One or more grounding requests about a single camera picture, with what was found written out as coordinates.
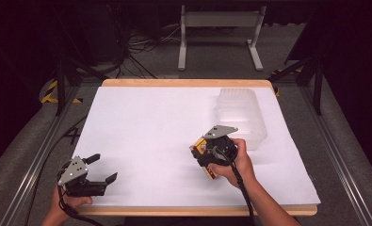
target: black cable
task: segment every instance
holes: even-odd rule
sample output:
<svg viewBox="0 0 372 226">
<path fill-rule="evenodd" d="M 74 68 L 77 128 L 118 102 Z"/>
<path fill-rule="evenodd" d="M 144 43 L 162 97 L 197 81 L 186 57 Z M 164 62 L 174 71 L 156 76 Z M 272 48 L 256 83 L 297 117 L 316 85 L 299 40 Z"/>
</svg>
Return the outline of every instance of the black cable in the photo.
<svg viewBox="0 0 372 226">
<path fill-rule="evenodd" d="M 172 40 L 176 40 L 175 38 L 171 38 L 171 36 L 173 36 L 179 30 L 179 28 L 180 27 L 176 28 L 166 38 L 161 38 L 160 41 L 156 41 L 156 40 L 152 40 L 152 39 L 146 39 L 146 38 L 144 38 L 143 40 L 136 39 L 136 40 L 132 41 L 133 37 L 142 37 L 142 36 L 141 35 L 131 36 L 131 38 L 129 39 L 128 48 L 130 50 L 135 50 L 136 51 L 136 52 L 131 52 L 132 54 L 139 54 L 141 52 L 151 52 L 153 49 L 155 49 L 156 47 L 158 47 L 162 44 L 166 44 L 166 43 L 168 43 Z M 137 45 L 137 44 L 143 44 L 143 47 L 142 48 L 133 47 L 133 45 Z"/>
<path fill-rule="evenodd" d="M 44 170 L 44 167 L 45 167 L 45 164 L 47 163 L 47 160 L 48 160 L 48 157 L 50 156 L 51 152 L 53 151 L 53 149 L 56 147 L 56 145 L 59 143 L 60 140 L 62 140 L 64 138 L 65 135 L 67 135 L 68 133 L 70 133 L 72 130 L 74 130 L 74 128 L 76 127 L 76 125 L 78 125 L 81 121 L 83 121 L 88 115 L 86 115 L 85 117 L 83 117 L 81 120 L 79 120 L 75 125 L 73 125 L 69 130 L 67 130 L 55 143 L 54 145 L 50 148 L 50 150 L 48 151 L 48 154 L 47 156 L 45 157 L 42 165 L 41 165 L 41 168 L 40 168 L 40 172 L 39 172 L 39 175 L 37 176 L 36 178 L 36 181 L 35 181 L 35 186 L 33 188 L 33 193 L 32 193 L 32 198 L 30 200 L 30 204 L 29 204 L 29 208 L 27 209 L 27 214 L 26 214 L 26 220 L 24 222 L 24 225 L 27 225 L 28 222 L 29 222 L 29 219 L 30 219 L 30 213 L 32 211 L 32 207 L 33 207 L 33 203 L 34 203 L 34 200 L 36 198 L 36 191 L 39 187 L 39 181 L 40 181 L 40 178 L 41 178 L 41 173 L 42 171 Z"/>
<path fill-rule="evenodd" d="M 135 77 L 143 78 L 143 77 L 141 77 L 141 76 L 139 76 L 139 75 L 137 75 L 137 74 L 135 74 L 135 73 L 132 73 L 132 71 L 130 71 L 130 70 L 126 67 L 126 65 L 123 64 L 123 67 L 124 67 L 124 69 L 125 69 L 126 71 L 128 71 L 130 74 L 134 75 Z"/>
<path fill-rule="evenodd" d="M 121 67 L 118 68 L 118 73 L 116 74 L 115 78 L 119 78 L 121 74 Z"/>
<path fill-rule="evenodd" d="M 132 58 L 139 66 L 141 66 L 142 69 L 145 70 L 145 72 L 147 72 L 151 77 L 153 78 L 158 78 L 156 77 L 155 75 L 153 75 L 152 73 L 150 73 L 150 71 L 148 71 L 144 66 L 142 66 L 142 64 L 140 62 L 138 62 L 138 60 L 136 60 L 132 55 L 129 55 L 130 58 Z"/>
<path fill-rule="evenodd" d="M 235 174 L 235 178 L 237 180 L 237 183 L 238 183 L 238 186 L 239 186 L 239 189 L 241 190 L 241 193 L 242 195 L 244 196 L 244 199 L 245 199 L 245 202 L 247 203 L 247 206 L 248 206 L 248 210 L 250 211 L 250 219 L 251 219 L 251 225 L 255 225 L 254 223 L 254 215 L 253 215 L 253 206 L 251 204 L 251 200 L 250 200 L 250 197 L 248 195 L 248 191 L 247 189 L 245 188 L 245 185 L 244 185 L 244 182 L 242 180 L 242 176 L 241 174 L 239 174 L 239 171 L 238 169 L 236 169 L 236 165 L 235 165 L 235 162 L 232 162 L 230 161 L 229 157 L 227 157 L 227 155 L 220 149 L 215 149 L 215 151 L 217 151 L 218 153 L 220 153 L 221 155 L 224 156 L 224 158 L 226 159 L 227 163 L 230 165 L 230 167 L 232 168 L 233 170 L 233 173 Z"/>
<path fill-rule="evenodd" d="M 132 58 L 129 58 L 130 61 L 132 61 L 133 65 L 138 69 L 139 73 L 141 73 L 142 77 L 145 78 L 144 73 L 141 71 L 141 69 L 136 65 L 135 61 Z"/>
<path fill-rule="evenodd" d="M 61 175 L 64 171 L 65 171 L 64 169 L 61 169 L 59 171 L 59 173 L 57 175 L 58 180 L 60 180 L 60 177 L 61 177 Z M 85 222 L 90 223 L 90 224 L 95 225 L 95 226 L 104 226 L 103 224 L 99 223 L 98 221 L 96 221 L 92 218 L 86 218 L 84 216 L 79 215 L 79 213 L 73 207 L 69 206 L 63 200 L 63 196 L 65 195 L 65 193 L 62 194 L 62 187 L 57 185 L 57 190 L 58 190 L 58 196 L 59 196 L 59 207 L 61 208 L 61 210 L 63 212 L 65 212 L 65 214 L 67 214 L 71 218 L 81 220 L 81 221 L 85 221 Z"/>
</svg>

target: transparent box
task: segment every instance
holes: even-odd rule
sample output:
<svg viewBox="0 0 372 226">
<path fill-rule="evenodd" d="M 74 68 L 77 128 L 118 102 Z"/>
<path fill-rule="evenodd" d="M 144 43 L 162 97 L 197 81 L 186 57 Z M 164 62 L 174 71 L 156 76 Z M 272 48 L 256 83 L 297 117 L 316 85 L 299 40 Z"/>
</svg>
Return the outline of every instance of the transparent box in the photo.
<svg viewBox="0 0 372 226">
<path fill-rule="evenodd" d="M 217 124 L 238 128 L 228 136 L 245 139 L 247 150 L 258 149 L 267 137 L 265 121 L 252 89 L 221 89 L 216 111 Z"/>
</svg>

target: gray carpet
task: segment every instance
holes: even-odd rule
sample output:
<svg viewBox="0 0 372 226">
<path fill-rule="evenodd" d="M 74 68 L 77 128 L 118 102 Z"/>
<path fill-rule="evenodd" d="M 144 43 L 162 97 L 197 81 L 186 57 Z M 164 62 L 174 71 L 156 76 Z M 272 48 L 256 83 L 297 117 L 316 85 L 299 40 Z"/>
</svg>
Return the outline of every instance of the gray carpet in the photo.
<svg viewBox="0 0 372 226">
<path fill-rule="evenodd" d="M 187 47 L 187 62 L 184 72 L 177 71 L 179 41 L 162 44 L 151 52 L 133 54 L 151 73 L 169 78 L 268 78 L 276 69 L 284 68 L 283 62 L 291 50 L 303 25 L 285 27 L 263 27 L 257 44 L 264 70 L 257 72 L 252 64 L 245 39 L 247 29 L 237 28 L 229 34 L 211 29 L 198 29 L 190 32 Z M 128 59 L 124 62 L 128 71 L 121 67 L 121 77 L 134 77 L 130 72 L 141 75 Z M 110 73 L 115 77 L 118 71 Z M 323 136 L 315 122 L 315 115 L 304 101 L 301 88 L 298 88 L 288 76 L 274 85 L 280 89 L 278 98 L 288 128 L 299 148 L 300 155 L 308 173 L 312 175 L 322 203 L 313 217 L 298 218 L 302 225 L 364 225 L 359 220 L 350 197 L 344 189 L 338 171 L 334 166 Z M 372 214 L 372 168 L 353 136 L 339 105 L 333 99 L 332 92 L 324 83 L 322 94 L 322 119 L 326 122 L 332 137 L 344 158 L 356 186 L 361 191 L 367 208 Z M 71 104 L 63 123 L 58 128 L 55 140 L 62 136 L 83 116 L 91 106 L 98 82 L 85 79 L 76 97 L 83 98 L 82 104 Z M 34 156 L 39 150 L 57 110 L 56 104 L 43 104 L 42 109 L 27 124 L 23 131 L 10 144 L 0 159 L 0 221 L 6 213 L 11 200 L 21 184 Z M 57 169 L 71 157 L 75 144 L 65 137 L 57 144 L 42 172 L 37 196 L 33 204 L 28 225 L 40 225 L 49 208 L 52 189 L 56 182 Z M 27 198 L 15 225 L 24 225 L 24 219 L 30 196 Z M 97 217 L 104 225 L 123 222 L 119 217 Z M 85 225 L 76 220 L 67 225 Z"/>
</svg>

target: wooden table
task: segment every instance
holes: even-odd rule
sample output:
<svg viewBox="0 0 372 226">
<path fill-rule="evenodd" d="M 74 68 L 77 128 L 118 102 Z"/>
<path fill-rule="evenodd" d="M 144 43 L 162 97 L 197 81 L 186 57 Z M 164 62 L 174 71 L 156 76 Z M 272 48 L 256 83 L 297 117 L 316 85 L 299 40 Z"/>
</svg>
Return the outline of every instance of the wooden table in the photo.
<svg viewBox="0 0 372 226">
<path fill-rule="evenodd" d="M 272 88 L 267 80 L 212 80 L 212 79 L 107 79 L 103 87 L 238 87 Z M 315 204 L 283 205 L 291 216 L 312 216 L 317 212 Z M 151 206 L 82 206 L 82 215 L 101 216 L 248 216 L 248 207 L 151 207 Z"/>
</svg>

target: table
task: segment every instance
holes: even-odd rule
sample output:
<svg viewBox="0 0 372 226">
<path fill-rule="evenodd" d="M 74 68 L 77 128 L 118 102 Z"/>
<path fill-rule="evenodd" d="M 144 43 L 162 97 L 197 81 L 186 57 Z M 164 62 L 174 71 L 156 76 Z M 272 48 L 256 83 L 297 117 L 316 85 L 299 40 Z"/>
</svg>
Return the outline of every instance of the table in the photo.
<svg viewBox="0 0 372 226">
<path fill-rule="evenodd" d="M 175 96 L 175 95 L 177 95 L 175 93 L 176 90 L 182 91 L 182 89 L 193 89 L 193 90 L 203 89 L 204 91 L 207 91 L 207 93 L 211 93 L 212 90 L 217 90 L 219 88 L 225 88 L 225 87 L 226 88 L 249 88 L 249 89 L 256 89 L 256 90 L 257 89 L 264 89 L 265 91 L 269 90 L 269 93 L 272 94 L 272 96 L 270 96 L 270 98 L 275 96 L 274 92 L 271 89 L 272 86 L 267 80 L 208 80 L 208 79 L 206 79 L 206 80 L 203 80 L 203 79 L 193 79 L 193 80 L 188 80 L 188 79 L 175 79 L 175 80 L 170 80 L 170 79 L 165 79 L 165 80 L 160 80 L 160 79 L 157 79 L 157 80 L 118 79 L 118 80 L 116 80 L 116 79 L 109 79 L 109 80 L 105 80 L 104 83 L 103 83 L 103 88 L 104 88 L 103 90 L 107 90 L 108 92 L 111 92 L 111 91 L 116 92 L 117 90 L 119 90 L 120 92 L 124 91 L 123 95 L 125 95 L 125 92 L 127 92 L 127 91 L 130 91 L 130 93 L 133 93 L 132 89 L 145 89 L 145 90 L 142 91 L 142 93 L 144 93 L 144 91 L 146 91 L 144 93 L 144 94 L 147 95 L 145 98 L 151 98 L 152 100 L 154 100 L 154 97 L 152 97 L 154 93 L 166 93 L 165 91 L 169 91 L 170 93 L 173 93 L 173 96 Z M 148 92 L 150 89 L 155 89 L 155 91 L 154 92 Z M 120 96 L 115 96 L 112 99 L 112 100 L 115 101 L 115 103 L 113 104 L 114 108 L 116 106 L 128 107 L 132 104 L 137 105 L 137 103 L 133 102 L 134 100 L 128 100 L 129 103 L 126 103 L 125 101 L 120 100 L 120 98 L 121 98 Z M 164 98 L 161 101 L 166 102 L 167 100 L 168 100 L 168 98 L 166 98 L 166 99 Z M 84 130 L 82 132 L 82 136 L 79 139 L 79 142 L 76 146 L 76 150 L 75 150 L 74 154 L 79 154 L 79 155 L 81 155 L 81 157 L 87 157 L 87 156 L 82 156 L 82 155 L 93 154 L 94 152 L 98 152 L 98 153 L 101 154 L 101 159 L 99 161 L 97 161 L 96 163 L 94 163 L 92 166 L 89 167 L 89 178 L 91 179 L 91 181 L 98 181 L 98 180 L 101 181 L 102 179 L 105 178 L 105 177 L 103 177 L 104 175 L 108 175 L 108 174 L 113 173 L 114 171 L 112 171 L 112 170 L 114 170 L 114 169 L 117 169 L 117 171 L 118 171 L 118 179 L 117 179 L 116 182 L 114 182 L 112 185 L 110 185 L 107 188 L 104 197 L 96 197 L 95 203 L 93 205 L 82 207 L 80 209 L 81 214 L 83 214 L 83 215 L 108 215 L 108 216 L 247 216 L 249 214 L 248 208 L 245 205 L 245 201 L 243 201 L 242 195 L 237 189 L 234 189 L 233 187 L 231 187 L 231 188 L 225 187 L 225 186 L 230 186 L 230 185 L 228 185 L 227 181 L 224 181 L 225 180 L 224 178 L 221 178 L 222 179 L 221 181 L 215 179 L 215 180 L 217 180 L 217 181 L 214 182 L 216 184 L 215 185 L 211 184 L 212 181 L 210 181 L 209 179 L 206 178 L 206 175 L 204 175 L 204 172 L 202 172 L 202 170 L 200 169 L 200 167 L 196 163 L 195 159 L 192 159 L 191 153 L 189 153 L 188 146 L 186 146 L 186 144 L 188 143 L 188 140 L 189 140 L 189 144 L 191 144 L 193 141 L 195 141 L 198 138 L 198 135 L 203 134 L 205 131 L 201 131 L 201 132 L 197 131 L 196 132 L 197 134 L 192 134 L 189 137 L 187 136 L 187 134 L 195 133 L 195 131 L 194 132 L 192 132 L 192 131 L 189 132 L 188 131 L 189 133 L 184 133 L 183 135 L 181 135 L 181 137 L 186 137 L 186 144 L 183 144 L 183 143 L 181 144 L 181 147 L 185 146 L 184 147 L 184 150 L 185 150 L 184 153 L 183 152 L 181 153 L 181 154 L 184 154 L 185 157 L 182 158 L 184 160 L 181 162 L 180 165 L 178 165 L 178 162 L 171 163 L 171 162 L 168 162 L 168 161 L 164 161 L 166 159 L 163 159 L 163 158 L 160 158 L 161 160 L 163 159 L 162 164 L 157 165 L 158 167 L 162 166 L 163 169 L 173 169 L 173 171 L 177 170 L 176 173 L 179 173 L 179 171 L 185 172 L 185 174 L 181 175 L 181 177 L 184 178 L 185 180 L 173 180 L 173 181 L 170 181 L 170 183 L 167 183 L 164 186 L 156 186 L 153 183 L 149 183 L 149 184 L 147 183 L 148 187 L 144 187 L 144 191 L 145 191 L 144 193 L 149 193 L 149 192 L 151 192 L 151 190 L 153 190 L 154 191 L 153 194 L 155 194 L 155 196 L 157 196 L 157 197 L 160 196 L 162 200 L 159 200 L 159 201 L 154 200 L 154 197 L 149 197 L 150 199 L 147 198 L 146 200 L 142 200 L 142 201 L 126 200 L 127 199 L 126 197 L 133 197 L 132 199 L 137 199 L 137 196 L 142 197 L 143 195 L 145 195 L 145 194 L 141 194 L 141 193 L 138 193 L 137 195 L 135 195 L 135 194 L 132 194 L 132 192 L 134 190 L 138 189 L 137 185 L 142 184 L 142 183 L 141 184 L 139 183 L 140 181 L 143 182 L 144 180 L 152 180 L 152 179 L 148 178 L 148 176 L 146 178 L 146 176 L 144 176 L 144 175 L 141 175 L 142 177 L 141 177 L 141 179 L 139 179 L 140 174 L 141 174 L 140 171 L 139 171 L 140 170 L 139 166 L 141 166 L 141 165 L 138 164 L 136 167 L 132 166 L 132 163 L 133 163 L 134 159 L 129 160 L 129 158 L 132 157 L 132 154 L 129 155 L 126 152 L 125 153 L 120 153 L 120 151 L 117 151 L 117 152 L 115 151 L 113 153 L 112 150 L 113 149 L 114 150 L 128 150 L 128 147 L 126 147 L 126 146 L 128 146 L 128 145 L 131 146 L 131 145 L 135 144 L 134 146 L 132 146 L 132 147 L 134 147 L 134 148 L 132 148 L 132 150 L 137 150 L 138 154 L 145 153 L 144 150 L 137 149 L 138 145 L 143 147 L 142 146 L 142 140 L 140 142 L 138 142 L 138 141 L 140 139 L 148 139 L 148 142 L 150 142 L 150 140 L 153 140 L 153 139 L 151 139 L 150 137 L 143 136 L 144 135 L 143 133 L 145 131 L 139 131 L 139 129 L 142 126 L 137 125 L 137 124 L 134 124 L 134 126 L 133 126 L 134 128 L 127 128 L 125 133 L 123 132 L 124 130 L 122 128 L 119 128 L 119 127 L 116 128 L 114 126 L 114 128 L 113 128 L 114 131 L 118 134 L 121 134 L 121 135 L 120 136 L 112 135 L 112 133 L 111 133 L 112 128 L 109 128 L 109 127 L 111 127 L 112 124 L 117 123 L 117 121 L 116 121 L 117 119 L 115 119 L 116 117 L 107 117 L 107 115 L 110 114 L 109 113 L 109 111 L 110 111 L 109 108 L 112 104 L 107 105 L 106 103 L 102 103 L 101 102 L 101 95 L 99 96 L 98 92 L 97 92 L 97 95 L 96 95 L 96 98 L 95 98 L 94 101 L 96 101 L 97 103 L 93 103 L 93 105 L 91 107 L 91 110 L 90 110 L 90 113 L 89 113 L 89 118 L 86 122 L 85 128 L 84 128 Z M 142 103 L 144 105 L 147 105 L 149 102 L 150 101 L 146 101 L 146 102 L 142 102 Z M 118 116 L 120 114 L 123 114 L 123 115 L 125 115 L 124 116 L 125 119 L 129 119 L 130 115 L 137 115 L 140 112 L 139 111 L 133 111 L 133 110 L 130 110 L 130 112 L 126 112 L 126 110 L 123 110 L 123 112 L 114 111 L 114 113 L 117 114 Z M 155 114 L 154 114 L 153 109 L 150 112 L 148 112 L 148 115 L 152 118 L 156 117 Z M 204 121 L 201 121 L 200 123 L 201 124 L 209 124 L 208 122 L 204 122 Z M 161 129 L 164 130 L 166 127 L 163 126 L 163 127 L 156 127 L 156 128 L 161 128 Z M 268 132 L 272 131 L 272 128 L 271 129 L 270 128 L 271 127 L 269 125 L 267 125 L 267 131 Z M 159 135 L 158 135 L 159 130 L 158 131 L 153 130 L 153 131 L 154 131 L 154 137 L 159 137 Z M 126 140 L 128 138 L 127 136 L 129 134 L 133 134 L 135 132 L 137 132 L 137 134 L 139 134 L 140 137 L 137 137 L 136 139 L 133 139 L 131 141 Z M 118 141 L 120 139 L 123 139 L 123 142 L 125 142 L 124 146 L 120 147 L 120 148 L 116 148 L 116 149 L 112 148 L 112 147 L 115 147 L 115 145 L 118 145 L 118 143 L 122 145 L 122 142 Z M 174 139 L 175 139 L 175 137 L 168 138 L 168 140 L 174 140 Z M 170 148 L 170 145 L 172 145 L 172 144 L 169 143 L 169 142 L 163 142 L 162 145 L 164 147 L 167 147 L 170 150 L 177 150 L 177 149 Z M 143 161 L 146 164 L 149 164 L 148 163 L 149 160 L 154 161 L 153 156 L 144 156 L 144 159 L 145 160 L 143 160 Z M 177 165 L 180 166 L 184 170 L 175 169 Z M 260 173 L 259 168 L 261 168 L 261 167 L 262 166 L 256 167 L 255 171 L 256 171 L 258 180 L 260 180 L 260 181 L 262 180 L 261 183 L 265 186 L 265 183 L 266 183 L 265 181 L 267 181 L 267 179 L 259 178 L 259 175 L 258 175 L 258 173 Z M 145 173 L 145 174 L 150 173 L 145 169 L 142 170 L 141 172 Z M 153 173 L 151 173 L 151 174 L 153 175 L 154 180 L 159 180 L 160 175 L 156 175 L 156 174 L 153 174 Z M 304 175 L 303 177 L 305 179 L 305 182 L 307 180 L 308 184 L 309 184 L 309 182 L 311 183 L 307 174 Z M 187 203 L 187 204 L 184 204 L 184 205 L 181 205 L 181 204 L 178 204 L 178 203 L 173 204 L 172 202 L 168 201 L 169 199 L 173 199 L 173 200 L 179 199 L 183 202 L 184 200 L 182 200 L 181 197 L 180 198 L 177 197 L 176 195 L 179 195 L 177 193 L 182 193 L 182 192 L 187 193 L 188 191 L 184 190 L 184 189 L 183 190 L 179 190 L 179 189 L 183 188 L 185 185 L 193 184 L 192 188 L 193 189 L 195 188 L 195 191 L 197 191 L 197 193 L 198 193 L 199 188 L 198 188 L 198 186 L 194 186 L 194 185 L 195 184 L 199 185 L 200 183 L 204 183 L 205 186 L 210 186 L 210 187 L 214 186 L 215 191 L 225 191 L 225 192 L 231 191 L 231 192 L 234 192 L 235 197 L 239 198 L 239 201 L 234 201 L 234 200 L 228 199 L 230 196 L 233 196 L 233 195 L 227 195 L 227 193 L 226 193 L 225 196 L 221 197 L 225 201 L 213 199 L 212 203 L 208 203 L 208 204 L 204 203 L 201 206 L 193 205 L 194 204 L 193 201 L 190 201 L 190 203 Z M 161 190 L 156 189 L 157 187 L 159 187 L 160 189 L 165 190 L 166 189 L 165 186 L 175 187 L 174 190 L 176 190 L 177 192 L 165 193 L 166 191 L 161 192 Z M 313 193 L 315 193 L 315 189 L 313 188 L 313 185 L 310 185 L 309 189 Z M 120 199 L 121 199 L 120 202 L 124 203 L 124 204 L 118 204 L 119 202 L 112 201 L 112 200 L 117 199 L 117 197 L 120 197 Z M 223 205 L 224 202 L 231 202 L 232 204 L 231 205 Z M 317 212 L 317 207 L 316 207 L 317 204 L 319 204 L 318 197 L 313 197 L 313 200 L 311 201 L 311 203 L 287 204 L 287 205 L 283 205 L 283 208 L 292 216 L 312 216 Z"/>
</svg>

